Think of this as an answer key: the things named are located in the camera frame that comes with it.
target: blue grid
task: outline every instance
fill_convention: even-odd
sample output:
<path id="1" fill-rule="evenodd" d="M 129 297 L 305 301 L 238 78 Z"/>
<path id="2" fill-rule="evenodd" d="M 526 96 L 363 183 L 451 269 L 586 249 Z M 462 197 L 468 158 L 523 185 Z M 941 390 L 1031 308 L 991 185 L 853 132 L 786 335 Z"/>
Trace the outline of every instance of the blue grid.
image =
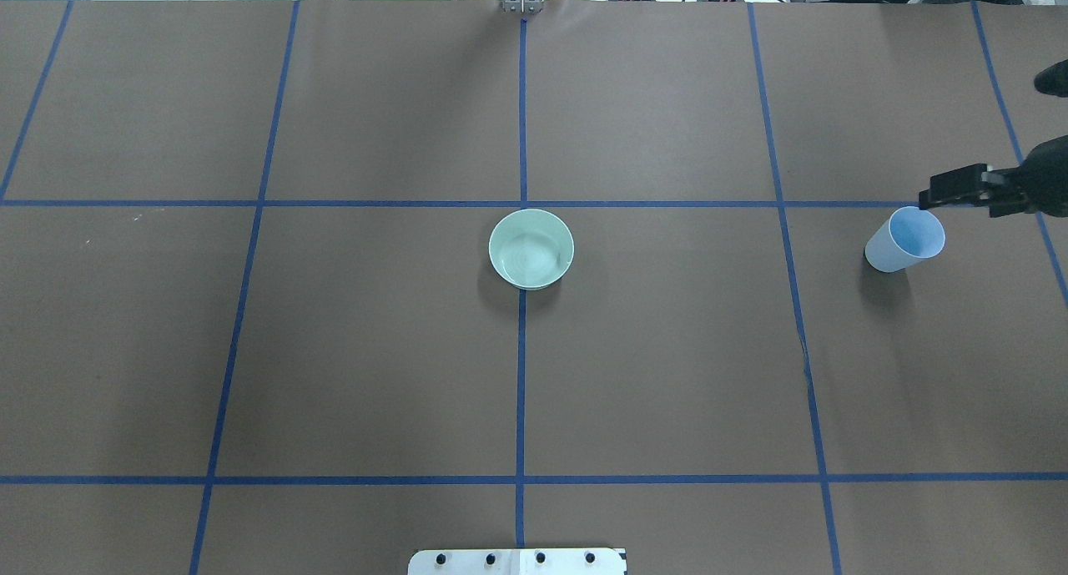
<path id="1" fill-rule="evenodd" d="M 753 44 L 753 59 L 757 74 L 757 84 L 760 95 L 760 108 L 764 116 L 765 135 L 768 145 L 772 178 L 774 183 L 774 201 L 530 201 L 527 190 L 527 20 L 519 22 L 519 200 L 518 201 L 377 201 L 377 200 L 267 200 L 267 184 L 270 176 L 271 159 L 274 141 L 278 135 L 278 124 L 282 111 L 282 100 L 285 95 L 285 82 L 288 73 L 289 59 L 293 53 L 294 37 L 300 12 L 300 2 L 294 2 L 290 13 L 288 36 L 282 69 L 279 77 L 274 111 L 268 135 L 267 149 L 264 157 L 260 191 L 255 200 L 7 200 L 4 195 L 11 184 L 23 141 L 30 130 L 33 114 L 45 89 L 48 74 L 58 53 L 63 33 L 74 2 L 68 1 L 63 17 L 56 32 L 48 58 L 34 89 L 26 118 L 20 127 L 15 147 L 7 168 L 0 182 L 0 206 L 203 206 L 203 207 L 255 207 L 252 230 L 249 237 L 248 253 L 238 295 L 237 310 L 231 337 L 230 352 L 226 358 L 222 391 L 219 398 L 219 408 L 216 426 L 211 439 L 208 465 L 204 477 L 168 477 L 168 476 L 0 476 L 0 485 L 185 485 L 202 486 L 203 496 L 198 518 L 197 534 L 190 557 L 190 574 L 199 570 L 200 556 L 207 528 L 210 510 L 211 492 L 215 486 L 227 485 L 361 485 L 361 486 L 404 486 L 404 485 L 513 485 L 515 486 L 516 545 L 524 545 L 523 510 L 524 485 L 718 485 L 718 484 L 783 484 L 802 483 L 820 486 L 827 524 L 828 542 L 831 563 L 836 575 L 842 573 L 842 564 L 837 547 L 837 535 L 834 526 L 834 511 L 830 485 L 832 483 L 885 483 L 885 482 L 964 482 L 964 481 L 1068 481 L 1068 471 L 1009 471 L 1009 472 L 905 472 L 905 473 L 831 473 L 828 472 L 823 455 L 822 434 L 819 425 L 819 413 L 816 401 L 816 389 L 812 376 L 812 364 L 808 358 L 808 347 L 804 329 L 804 315 L 801 310 L 800 292 L 794 267 L 792 248 L 790 245 L 787 208 L 893 208 L 915 205 L 914 202 L 892 201 L 788 201 L 783 196 L 782 180 L 779 170 L 779 159 L 775 151 L 774 133 L 771 111 L 768 103 L 767 87 L 764 77 L 764 64 L 760 57 L 759 36 L 757 32 L 754 5 L 747 6 L 750 32 Z M 1012 122 L 998 83 L 998 76 L 991 59 L 990 49 L 983 28 L 983 19 L 978 5 L 972 3 L 972 13 L 976 32 L 983 48 L 984 59 L 990 77 L 994 98 L 1005 123 L 1006 133 L 1012 150 L 1019 161 L 1023 154 L 1012 127 Z M 230 385 L 233 378 L 234 366 L 237 359 L 238 342 L 245 316 L 245 306 L 248 299 L 249 280 L 255 259 L 256 244 L 260 235 L 260 224 L 264 209 L 267 207 L 428 207 L 428 208 L 464 208 L 464 207 L 674 207 L 674 208 L 775 208 L 779 213 L 782 233 L 784 258 L 789 279 L 790 296 L 794 305 L 794 316 L 797 325 L 798 339 L 804 358 L 804 374 L 807 384 L 808 411 L 812 426 L 817 473 L 778 473 L 778 475 L 651 475 L 651 476 L 528 476 L 525 473 L 525 360 L 527 360 L 527 293 L 519 292 L 519 308 L 517 314 L 517 366 L 516 366 L 516 472 L 514 476 L 419 476 L 419 477 L 220 477 L 216 475 L 219 448 L 225 425 L 226 407 L 230 398 Z M 1056 251 L 1050 239 L 1049 230 L 1041 215 L 1036 215 L 1036 221 L 1041 233 L 1057 285 L 1068 306 L 1068 286 L 1065 283 L 1064 271 L 1061 268 Z"/>

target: light green bowl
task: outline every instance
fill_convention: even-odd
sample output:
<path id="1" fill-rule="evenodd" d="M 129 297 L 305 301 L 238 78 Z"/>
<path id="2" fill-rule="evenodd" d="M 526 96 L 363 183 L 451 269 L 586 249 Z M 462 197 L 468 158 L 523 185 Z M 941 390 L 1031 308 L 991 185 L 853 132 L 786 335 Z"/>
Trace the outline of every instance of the light green bowl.
<path id="1" fill-rule="evenodd" d="M 539 209 L 514 212 L 489 235 L 489 261 L 520 290 L 548 288 L 567 273 L 575 239 L 564 221 Z"/>

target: light blue plastic cup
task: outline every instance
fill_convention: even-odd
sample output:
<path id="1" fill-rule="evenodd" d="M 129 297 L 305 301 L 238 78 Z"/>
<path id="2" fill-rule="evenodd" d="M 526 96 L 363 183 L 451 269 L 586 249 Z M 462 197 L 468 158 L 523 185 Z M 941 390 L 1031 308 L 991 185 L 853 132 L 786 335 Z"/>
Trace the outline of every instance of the light blue plastic cup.
<path id="1" fill-rule="evenodd" d="M 934 258 L 945 247 L 945 229 L 933 214 L 905 206 L 894 214 L 864 246 L 868 264 L 877 270 L 896 273 Z"/>
<path id="2" fill-rule="evenodd" d="M 489 261 L 497 274 L 520 290 L 541 290 L 567 273 L 575 239 L 561 218 L 522 209 L 501 219 L 489 235 Z"/>

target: bowl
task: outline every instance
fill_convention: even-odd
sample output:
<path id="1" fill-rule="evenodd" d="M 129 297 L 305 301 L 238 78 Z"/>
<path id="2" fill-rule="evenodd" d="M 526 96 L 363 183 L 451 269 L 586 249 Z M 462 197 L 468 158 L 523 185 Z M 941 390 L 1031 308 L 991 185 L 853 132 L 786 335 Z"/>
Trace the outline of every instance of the bowl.
<path id="1" fill-rule="evenodd" d="M 541 209 L 521 209 L 501 219 L 489 235 L 489 262 L 520 290 L 548 288 L 567 273 L 575 239 L 561 218 Z"/>

